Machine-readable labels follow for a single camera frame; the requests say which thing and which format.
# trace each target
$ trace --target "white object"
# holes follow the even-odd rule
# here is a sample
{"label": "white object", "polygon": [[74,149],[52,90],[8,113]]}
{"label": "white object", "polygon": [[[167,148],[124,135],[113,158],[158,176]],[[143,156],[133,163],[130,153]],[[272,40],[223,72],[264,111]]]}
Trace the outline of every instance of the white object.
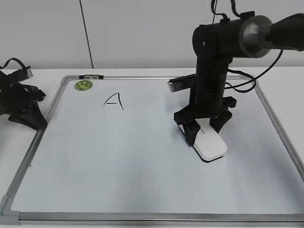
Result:
{"label": "white object", "polygon": [[210,119],[197,119],[196,121],[200,125],[200,130],[193,145],[196,152],[206,162],[211,162],[224,156],[224,153],[227,152],[227,145],[213,127],[210,126]]}

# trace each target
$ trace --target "green sticker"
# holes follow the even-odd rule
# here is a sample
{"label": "green sticker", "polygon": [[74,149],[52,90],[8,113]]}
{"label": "green sticker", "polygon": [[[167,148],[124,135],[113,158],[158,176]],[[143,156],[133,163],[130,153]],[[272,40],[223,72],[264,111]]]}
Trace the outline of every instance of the green sticker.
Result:
{"label": "green sticker", "polygon": [[93,86],[92,81],[82,80],[82,81],[77,82],[74,85],[74,88],[75,88],[75,90],[78,90],[78,91],[85,91],[85,90],[92,88],[92,86]]}

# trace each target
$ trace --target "robotic arm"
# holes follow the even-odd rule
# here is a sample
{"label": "robotic arm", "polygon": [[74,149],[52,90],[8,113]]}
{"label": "robotic arm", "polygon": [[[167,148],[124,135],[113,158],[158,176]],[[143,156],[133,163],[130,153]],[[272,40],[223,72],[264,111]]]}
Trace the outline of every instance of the robotic arm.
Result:
{"label": "robotic arm", "polygon": [[[254,11],[239,15],[234,0],[231,0],[232,10],[240,19],[230,20],[225,14],[215,13],[214,2],[211,2],[212,12],[223,19],[217,24],[200,25],[194,31],[192,44],[197,55],[196,73],[168,82],[172,92],[190,88],[189,105],[174,114],[174,121],[177,125],[182,124],[190,146],[200,130],[195,119],[210,118],[210,125],[219,132],[232,117],[228,109],[234,108],[237,101],[233,97],[223,97],[232,58],[260,58],[271,49],[280,49],[279,57],[283,50],[304,50],[304,14],[295,14],[273,24],[265,16],[255,16]],[[247,83],[257,79],[250,77]]]}

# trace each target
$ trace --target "wall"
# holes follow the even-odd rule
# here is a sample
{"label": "wall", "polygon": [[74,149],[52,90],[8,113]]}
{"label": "wall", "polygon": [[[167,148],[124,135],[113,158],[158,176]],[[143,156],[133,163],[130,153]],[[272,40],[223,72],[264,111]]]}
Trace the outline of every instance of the wall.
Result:
{"label": "wall", "polygon": [[[79,0],[0,2],[0,65],[18,57],[33,68],[91,68]],[[212,22],[210,2],[82,0],[94,67],[195,67],[191,37],[199,24]],[[238,12],[255,10],[273,22],[304,11],[303,0],[236,2]],[[217,12],[235,18],[230,0],[218,0]],[[232,66],[268,66],[277,53],[234,59]],[[278,66],[304,66],[303,57],[304,53],[286,51]]]}

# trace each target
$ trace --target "table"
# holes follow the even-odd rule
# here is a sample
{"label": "table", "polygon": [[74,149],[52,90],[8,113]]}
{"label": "table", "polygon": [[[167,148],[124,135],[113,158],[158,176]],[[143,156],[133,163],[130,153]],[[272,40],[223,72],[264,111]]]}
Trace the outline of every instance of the table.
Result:
{"label": "table", "polygon": [[[253,75],[264,70],[263,67],[238,68]],[[261,78],[260,85],[276,112],[283,127],[289,135],[294,147],[301,158],[304,157],[304,143],[301,142],[303,133],[304,109],[301,104],[301,72],[304,67],[275,67],[265,77]],[[34,77],[25,81],[25,84],[35,85],[46,94],[46,99],[41,102],[40,109],[46,113],[59,83],[65,75],[103,74],[107,76],[183,76],[192,74],[195,69],[52,69],[33,70]],[[0,195],[3,196],[13,179],[14,174],[32,140],[35,131],[16,123],[7,121],[7,116],[0,117]]]}

